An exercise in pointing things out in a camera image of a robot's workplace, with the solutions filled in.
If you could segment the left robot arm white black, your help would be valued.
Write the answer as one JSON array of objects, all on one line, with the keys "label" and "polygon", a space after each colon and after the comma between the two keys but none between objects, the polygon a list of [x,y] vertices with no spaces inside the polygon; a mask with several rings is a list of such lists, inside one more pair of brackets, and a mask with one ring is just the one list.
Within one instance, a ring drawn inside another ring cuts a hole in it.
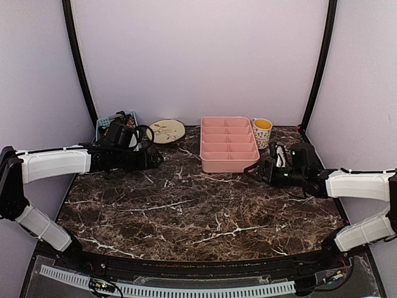
[{"label": "left robot arm white black", "polygon": [[64,262],[73,270],[81,271],[87,266],[87,256],[80,252],[80,242],[26,198],[24,185],[69,174],[144,171],[158,168],[163,161],[153,147],[139,151],[96,143],[37,151],[5,147],[1,152],[1,218],[16,222],[48,243],[63,253]]}]

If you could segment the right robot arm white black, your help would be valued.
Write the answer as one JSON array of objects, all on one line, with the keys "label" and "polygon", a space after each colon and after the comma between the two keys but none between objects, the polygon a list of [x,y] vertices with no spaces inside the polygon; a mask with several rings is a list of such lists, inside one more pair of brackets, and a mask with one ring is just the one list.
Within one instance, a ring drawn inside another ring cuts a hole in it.
[{"label": "right robot arm white black", "polygon": [[320,169],[316,165],[277,167],[274,162],[260,161],[244,173],[273,187],[300,187],[305,194],[317,198],[352,197],[374,199],[389,204],[379,212],[353,225],[333,232],[323,241],[323,251],[316,263],[330,269],[341,258],[341,252],[355,247],[396,238],[396,170],[351,171]]}]

